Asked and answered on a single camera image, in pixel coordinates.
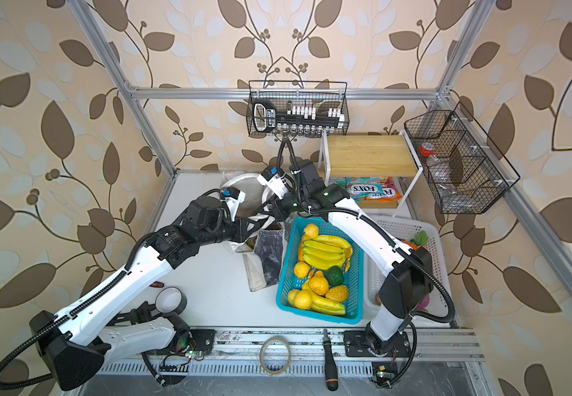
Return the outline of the cream canvas tote bag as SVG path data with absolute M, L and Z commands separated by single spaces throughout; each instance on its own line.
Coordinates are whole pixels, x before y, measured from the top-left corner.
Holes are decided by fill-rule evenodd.
M 243 243 L 230 242 L 230 250 L 242 256 L 248 287 L 251 292 L 279 283 L 284 258 L 284 230 L 274 218 L 262 214 L 259 206 L 266 203 L 274 194 L 262 186 L 257 173 L 228 172 L 221 180 L 221 189 L 236 187 L 246 193 L 245 201 L 240 205 L 236 219 L 269 218 L 269 222 L 259 234 Z

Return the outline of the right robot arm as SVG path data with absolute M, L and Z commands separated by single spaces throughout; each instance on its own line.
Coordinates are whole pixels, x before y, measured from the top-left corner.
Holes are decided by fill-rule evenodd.
M 284 171 L 267 167 L 258 182 L 272 191 L 271 215 L 278 221 L 292 213 L 320 217 L 350 237 L 385 276 L 379 290 L 382 306 L 364 330 L 364 342 L 374 356 L 389 353 L 392 343 L 416 316 L 451 323 L 454 302 L 433 274 L 433 260 L 425 248 L 413 249 L 367 216 L 356 201 L 336 184 L 325 185 L 309 160 L 291 167 L 292 184 Z

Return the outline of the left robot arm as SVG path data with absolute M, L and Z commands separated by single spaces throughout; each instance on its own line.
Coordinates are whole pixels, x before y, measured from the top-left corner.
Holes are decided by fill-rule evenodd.
M 126 264 L 89 293 L 57 313 L 44 311 L 31 321 L 33 335 L 0 362 L 0 390 L 22 389 L 55 380 L 73 390 L 94 377 L 117 344 L 105 341 L 104 328 L 151 284 L 198 254 L 201 247 L 243 243 L 265 220 L 238 217 L 212 191 L 191 201 L 170 225 L 141 237 Z M 48 373 L 7 382 L 1 376 L 24 351 L 37 346 Z

